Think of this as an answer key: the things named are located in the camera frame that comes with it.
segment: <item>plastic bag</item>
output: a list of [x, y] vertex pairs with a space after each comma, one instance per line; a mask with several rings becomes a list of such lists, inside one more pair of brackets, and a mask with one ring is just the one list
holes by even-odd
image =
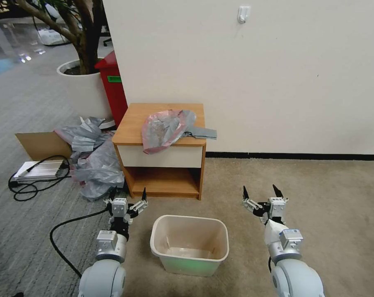
[[79, 159], [70, 172], [74, 179], [85, 184], [81, 194], [91, 201], [99, 199], [113, 187], [124, 186], [125, 177], [110, 138], [88, 158]]
[[168, 148], [194, 125], [195, 120], [195, 113], [189, 110], [170, 109], [148, 116], [141, 129], [143, 152], [153, 154]]
[[90, 117], [80, 126], [55, 130], [73, 149], [70, 173], [80, 182], [81, 195], [90, 201], [124, 185], [124, 174], [111, 141], [114, 132], [102, 132], [102, 122], [103, 119]]

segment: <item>nightstand drawer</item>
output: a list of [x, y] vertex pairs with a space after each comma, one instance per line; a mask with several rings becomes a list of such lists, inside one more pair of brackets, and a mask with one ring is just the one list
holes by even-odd
[[170, 146], [147, 155], [142, 146], [118, 145], [118, 151], [125, 167], [186, 167], [202, 166], [202, 146]]

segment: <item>beige plastic bin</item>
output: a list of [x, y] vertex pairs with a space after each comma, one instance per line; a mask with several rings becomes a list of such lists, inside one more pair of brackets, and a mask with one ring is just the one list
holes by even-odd
[[212, 276], [228, 256], [228, 231], [217, 219], [164, 215], [154, 223], [150, 246], [168, 272]]

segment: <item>wooden tabletop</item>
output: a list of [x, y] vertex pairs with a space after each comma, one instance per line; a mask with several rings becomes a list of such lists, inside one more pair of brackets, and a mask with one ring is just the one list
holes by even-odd
[[[185, 109], [194, 111], [196, 114], [194, 126], [205, 127], [203, 104], [131, 103], [113, 136], [113, 143], [116, 145], [143, 145], [141, 127], [146, 121], [146, 118], [150, 114], [168, 109]], [[181, 137], [172, 145], [203, 146], [205, 143], [205, 139]]]

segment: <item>cardboard flap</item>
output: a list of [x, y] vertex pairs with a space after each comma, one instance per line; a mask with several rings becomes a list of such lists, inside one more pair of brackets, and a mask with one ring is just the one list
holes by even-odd
[[16, 133], [15, 136], [33, 161], [54, 155], [71, 156], [70, 146], [55, 132]]

